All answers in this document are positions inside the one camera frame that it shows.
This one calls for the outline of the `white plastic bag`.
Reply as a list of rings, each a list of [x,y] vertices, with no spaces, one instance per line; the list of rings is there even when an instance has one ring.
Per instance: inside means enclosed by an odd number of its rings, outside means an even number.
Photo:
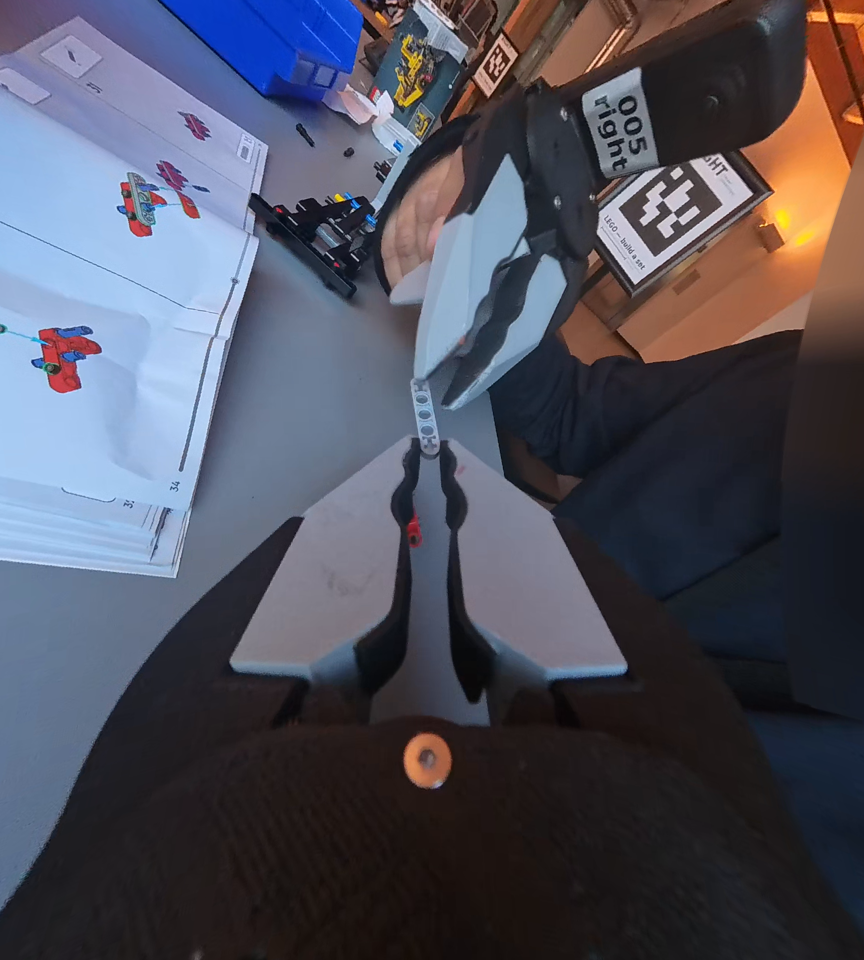
[[[337,92],[338,112],[348,116],[356,125],[383,125],[393,115],[394,102],[387,91],[379,91],[378,99],[370,99],[366,94],[346,85]]]

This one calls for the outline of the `small tag sign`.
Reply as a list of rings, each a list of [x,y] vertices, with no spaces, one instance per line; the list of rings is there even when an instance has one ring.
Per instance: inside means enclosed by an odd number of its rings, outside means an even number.
[[[518,48],[503,30],[498,30],[472,71],[471,81],[475,89],[486,99],[492,97],[510,75],[519,57]]]

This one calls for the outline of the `black lego assembly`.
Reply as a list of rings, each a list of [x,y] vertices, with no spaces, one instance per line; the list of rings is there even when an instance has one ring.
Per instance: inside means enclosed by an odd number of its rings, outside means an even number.
[[[344,300],[354,296],[355,280],[370,262],[377,240],[376,211],[365,197],[305,198],[290,210],[251,194],[248,208],[328,290]]]

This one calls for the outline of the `lego box with yellow vehicle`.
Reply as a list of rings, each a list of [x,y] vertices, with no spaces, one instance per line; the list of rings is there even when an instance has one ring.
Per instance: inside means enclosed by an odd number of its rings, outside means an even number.
[[[434,2],[417,1],[396,28],[368,98],[388,148],[424,141],[443,113],[470,46]]]

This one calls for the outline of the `person's right forearm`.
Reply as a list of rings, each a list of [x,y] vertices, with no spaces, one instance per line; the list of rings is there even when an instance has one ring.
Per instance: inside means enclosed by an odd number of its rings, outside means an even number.
[[[549,338],[490,387],[495,422],[561,475],[591,474],[637,442],[660,462],[677,454],[779,474],[803,333],[653,363],[586,364]]]

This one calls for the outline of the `grey lego beam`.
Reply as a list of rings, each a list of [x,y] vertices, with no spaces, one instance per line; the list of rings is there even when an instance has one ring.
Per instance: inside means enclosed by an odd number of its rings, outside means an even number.
[[[416,438],[421,456],[438,458],[441,440],[438,431],[436,408],[429,383],[425,379],[411,381],[411,396],[414,406]]]

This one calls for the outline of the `person's right hand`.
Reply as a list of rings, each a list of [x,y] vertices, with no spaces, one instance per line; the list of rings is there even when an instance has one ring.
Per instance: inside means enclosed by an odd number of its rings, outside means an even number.
[[[438,237],[462,194],[463,184],[459,147],[424,172],[390,212],[380,247],[389,289],[432,260]]]

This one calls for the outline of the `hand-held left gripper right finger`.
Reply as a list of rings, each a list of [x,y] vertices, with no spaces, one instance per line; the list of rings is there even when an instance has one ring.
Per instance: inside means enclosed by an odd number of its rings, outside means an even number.
[[[460,443],[440,448],[450,651],[471,703],[628,676],[552,514]]]

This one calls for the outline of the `lego instruction booklet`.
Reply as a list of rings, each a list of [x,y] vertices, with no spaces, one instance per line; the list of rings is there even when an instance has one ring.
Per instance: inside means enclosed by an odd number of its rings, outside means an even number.
[[[0,54],[0,561],[176,576],[267,159],[79,16]]]

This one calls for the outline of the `framed tag sign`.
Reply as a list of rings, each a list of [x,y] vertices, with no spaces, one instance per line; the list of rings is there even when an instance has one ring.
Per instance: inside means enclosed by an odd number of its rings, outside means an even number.
[[[740,151],[634,174],[600,202],[595,251],[634,299],[773,195]]]

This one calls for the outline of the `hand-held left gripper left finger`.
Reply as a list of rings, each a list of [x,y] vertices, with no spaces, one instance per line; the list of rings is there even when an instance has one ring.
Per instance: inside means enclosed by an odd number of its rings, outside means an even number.
[[[394,676],[409,632],[419,450],[417,438],[401,438],[291,521],[233,671],[362,697]]]

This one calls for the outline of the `blue plastic bin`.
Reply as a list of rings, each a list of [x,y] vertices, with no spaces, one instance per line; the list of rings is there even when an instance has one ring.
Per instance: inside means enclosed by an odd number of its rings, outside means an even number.
[[[262,96],[320,102],[354,69],[364,18],[350,1],[163,1]]]

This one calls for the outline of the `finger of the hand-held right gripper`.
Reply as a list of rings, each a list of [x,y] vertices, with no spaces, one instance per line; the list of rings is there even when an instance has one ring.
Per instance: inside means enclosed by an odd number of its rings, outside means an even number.
[[[414,379],[426,379],[469,334],[493,274],[528,255],[524,185],[505,156],[473,212],[447,221],[438,236],[418,320]]]
[[[450,411],[487,391],[539,344],[555,312],[555,258],[532,251],[498,270],[442,397]]]

